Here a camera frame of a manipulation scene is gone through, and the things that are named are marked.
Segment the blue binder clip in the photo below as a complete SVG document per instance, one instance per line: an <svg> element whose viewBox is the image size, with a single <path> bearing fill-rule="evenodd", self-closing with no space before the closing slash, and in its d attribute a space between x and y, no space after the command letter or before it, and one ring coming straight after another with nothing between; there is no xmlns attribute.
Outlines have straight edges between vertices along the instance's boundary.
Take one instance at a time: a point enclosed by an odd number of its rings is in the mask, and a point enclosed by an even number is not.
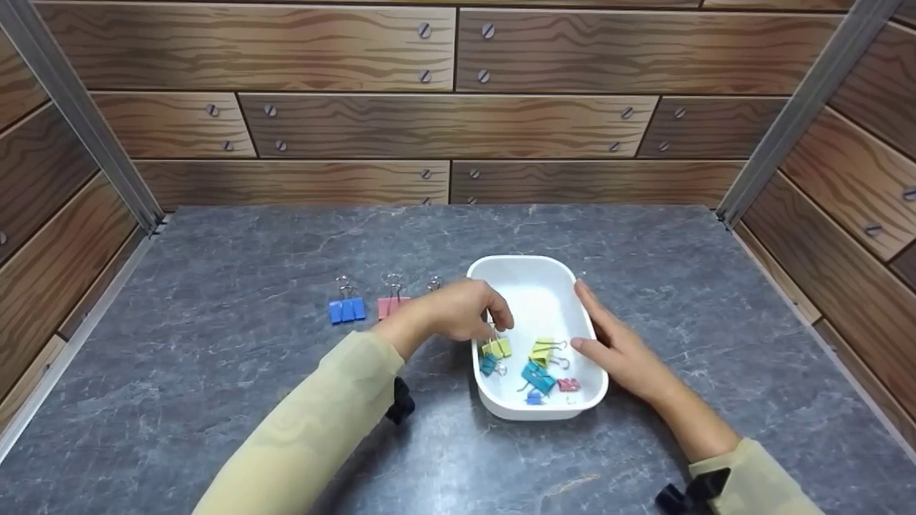
<svg viewBox="0 0 916 515"><path fill-rule="evenodd" d="M352 322L354 320L365 320L365 305L362 297L353 297L353 286L350 279L346 276L337 278L337 283L341 286L337 290L341 292L339 301L328 302L328 313L331 316L331 323L338 324L343 322Z"/></svg>

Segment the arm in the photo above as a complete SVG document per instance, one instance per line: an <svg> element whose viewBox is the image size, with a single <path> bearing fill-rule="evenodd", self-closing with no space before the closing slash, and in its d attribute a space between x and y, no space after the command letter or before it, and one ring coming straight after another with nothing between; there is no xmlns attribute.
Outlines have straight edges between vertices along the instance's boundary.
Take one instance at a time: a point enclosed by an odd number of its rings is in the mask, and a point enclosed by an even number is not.
<svg viewBox="0 0 916 515"><path fill-rule="evenodd" d="M731 468L722 495L711 503L716 513L822 514L760 444L742 439L655 356L638 334L605 309L585 283L576 281L575 290L601 341L573 338L572 347L659 413L692 463L692 476Z"/></svg>
<svg viewBox="0 0 916 515"><path fill-rule="evenodd" d="M257 426L204 493L195 515L301 515L394 401L394 378L433 334L488 337L480 314L512 327L506 301L463 280L415 299L368 333L350 333Z"/></svg>

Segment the right hand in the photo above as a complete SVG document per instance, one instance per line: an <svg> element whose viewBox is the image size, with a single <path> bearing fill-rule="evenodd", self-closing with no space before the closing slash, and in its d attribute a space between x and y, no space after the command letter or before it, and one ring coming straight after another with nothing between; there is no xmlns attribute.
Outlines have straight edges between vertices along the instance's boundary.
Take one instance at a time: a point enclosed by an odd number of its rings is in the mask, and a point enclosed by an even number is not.
<svg viewBox="0 0 916 515"><path fill-rule="evenodd" d="M664 400L683 387L642 338L601 305L581 279L575 281L575 293L592 318L598 340L576 337L570 342L572 348L606 370L617 384L649 403Z"/></svg>

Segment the wood grain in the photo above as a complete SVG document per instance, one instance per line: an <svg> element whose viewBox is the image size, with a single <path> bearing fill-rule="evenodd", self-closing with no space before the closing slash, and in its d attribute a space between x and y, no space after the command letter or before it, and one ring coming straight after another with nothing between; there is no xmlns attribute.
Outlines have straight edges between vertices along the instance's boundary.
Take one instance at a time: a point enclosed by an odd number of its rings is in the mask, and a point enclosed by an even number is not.
<svg viewBox="0 0 916 515"><path fill-rule="evenodd" d="M910 245L891 263L891 267L916 291L916 244Z"/></svg>
<svg viewBox="0 0 916 515"><path fill-rule="evenodd" d="M448 203L448 161L140 160L136 168L166 211L185 204Z"/></svg>
<svg viewBox="0 0 916 515"><path fill-rule="evenodd" d="M53 104L0 135L0 264L80 189L98 167Z"/></svg>
<svg viewBox="0 0 916 515"><path fill-rule="evenodd" d="M702 203L716 206L741 161L455 161L452 203Z"/></svg>
<svg viewBox="0 0 916 515"><path fill-rule="evenodd" d="M743 220L910 416L916 413L916 294L781 173Z"/></svg>
<svg viewBox="0 0 916 515"><path fill-rule="evenodd" d="M135 226L98 173L0 268L0 399Z"/></svg>
<svg viewBox="0 0 916 515"><path fill-rule="evenodd" d="M706 0L704 9L773 9L779 11L848 11L856 0Z"/></svg>
<svg viewBox="0 0 916 515"><path fill-rule="evenodd" d="M262 157L631 158L654 96L240 95ZM264 106L277 108L276 116ZM632 108L625 119L623 112ZM277 149L282 140L287 149ZM617 143L615 151L610 146Z"/></svg>
<svg viewBox="0 0 916 515"><path fill-rule="evenodd" d="M772 97L662 97L638 155L747 159L785 104Z"/></svg>
<svg viewBox="0 0 916 515"><path fill-rule="evenodd" d="M67 315L67 318L64 319L58 329L58 334L67 338L68 341L73 338L73 334L80 328L80 324L86 319L86 315L95 307L95 303L102 298L105 289L112 283L112 280L114 280L117 273L121 271L121 268L130 258L131 254L134 253L136 248L139 247L140 243L143 242L146 237L147 234L140 230L139 227L134 229L134 232L131 233L121 247L117 249L117 252L115 252L114 256L108 261L108 264L105 265L102 273L95 278L93 285L83 294L82 298L76 303L76 306L70 311L70 314Z"/></svg>
<svg viewBox="0 0 916 515"><path fill-rule="evenodd" d="M830 105L916 158L913 84L916 31L888 23L836 90Z"/></svg>
<svg viewBox="0 0 916 515"><path fill-rule="evenodd" d="M735 225L735 234L744 242L751 256L757 259L757 263L763 268L763 271L769 274L773 282L779 285L782 292L786 294L786 297L789 297L789 300L798 308L801 316L808 323L814 323L821 318L821 312L817 309L817 306L795 284L795 281L789 277L782 265L760 243L754 233L750 232L744 222L738 221L737 225Z"/></svg>
<svg viewBox="0 0 916 515"><path fill-rule="evenodd" d="M90 89L450 91L455 10L38 3ZM420 23L431 35L420 38ZM431 79L420 81L429 70Z"/></svg>
<svg viewBox="0 0 916 515"><path fill-rule="evenodd" d="M41 378L45 376L45 372L48 371L51 363L57 359L66 344L63 338L54 334L10 390L9 395L0 402L0 433L3 433L6 426L13 421L19 408L26 403L28 396L38 386Z"/></svg>
<svg viewBox="0 0 916 515"><path fill-rule="evenodd" d="M93 100L132 158L257 157L232 93L93 93Z"/></svg>
<svg viewBox="0 0 916 515"><path fill-rule="evenodd" d="M786 175L865 246L893 258L916 236L916 163L824 108L783 163ZM869 236L865 227L881 224Z"/></svg>
<svg viewBox="0 0 916 515"><path fill-rule="evenodd" d="M459 91L791 94L839 15L462 9ZM492 23L496 34L481 35ZM487 83L478 81L490 71Z"/></svg>
<svg viewBox="0 0 916 515"><path fill-rule="evenodd" d="M843 362L849 370L849 373L856 378L856 381L858 381L860 385L862 385L862 388L865 389L868 396L871 397L881 411L884 412L888 420L890 420L890 423L893 424L893 426L897 428L897 431L900 432L900 435L903 436L903 439L910 445L916 446L916 422L906 410L900 406L900 403L888 389L881 384L881 381L875 377L875 374L868 368L868 365L862 361L862 358L856 354L853 347L840 336L827 319L822 319L816 323L814 329L821 335L823 340L833 348L836 352L836 356L840 358L840 361Z"/></svg>
<svg viewBox="0 0 916 515"><path fill-rule="evenodd" d="M0 30L0 130L47 98L41 84Z"/></svg>

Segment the wall panel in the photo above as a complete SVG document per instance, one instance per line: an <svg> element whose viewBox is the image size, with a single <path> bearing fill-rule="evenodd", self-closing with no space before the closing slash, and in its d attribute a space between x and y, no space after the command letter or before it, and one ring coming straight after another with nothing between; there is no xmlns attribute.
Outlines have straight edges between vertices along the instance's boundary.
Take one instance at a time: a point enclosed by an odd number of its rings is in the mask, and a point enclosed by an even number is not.
<svg viewBox="0 0 916 515"><path fill-rule="evenodd" d="M459 91L698 94L791 94L842 19L511 9L460 17Z"/></svg>
<svg viewBox="0 0 916 515"><path fill-rule="evenodd" d="M0 399L135 227L99 173L0 268Z"/></svg>
<svg viewBox="0 0 916 515"><path fill-rule="evenodd" d="M452 89L455 11L434 7L37 5L89 89ZM418 26L431 25L428 38ZM420 80L429 71L428 82Z"/></svg>
<svg viewBox="0 0 916 515"><path fill-rule="evenodd" d="M654 96L240 98L262 157L310 159L631 158L657 102ZM275 115L267 113L270 106Z"/></svg>
<svg viewBox="0 0 916 515"><path fill-rule="evenodd" d="M747 159L785 104L767 97L662 97L638 156Z"/></svg>
<svg viewBox="0 0 916 515"><path fill-rule="evenodd" d="M743 220L910 416L916 413L916 294L781 174Z"/></svg>
<svg viewBox="0 0 916 515"><path fill-rule="evenodd" d="M53 104L0 135L0 264L63 206L98 167Z"/></svg>
<svg viewBox="0 0 916 515"><path fill-rule="evenodd" d="M453 203L717 205L743 161L455 161Z"/></svg>
<svg viewBox="0 0 916 515"><path fill-rule="evenodd" d="M182 204L448 203L448 161L137 161L166 211Z"/></svg>
<svg viewBox="0 0 916 515"><path fill-rule="evenodd" d="M830 105L914 158L914 84L916 30L887 24L846 76Z"/></svg>
<svg viewBox="0 0 916 515"><path fill-rule="evenodd" d="M48 98L3 30L0 30L0 130Z"/></svg>
<svg viewBox="0 0 916 515"><path fill-rule="evenodd" d="M903 196L916 184L916 163L830 108L814 120L783 170L883 259L916 236L916 203Z"/></svg>
<svg viewBox="0 0 916 515"><path fill-rule="evenodd" d="M93 93L132 158L253 158L232 93Z"/></svg>

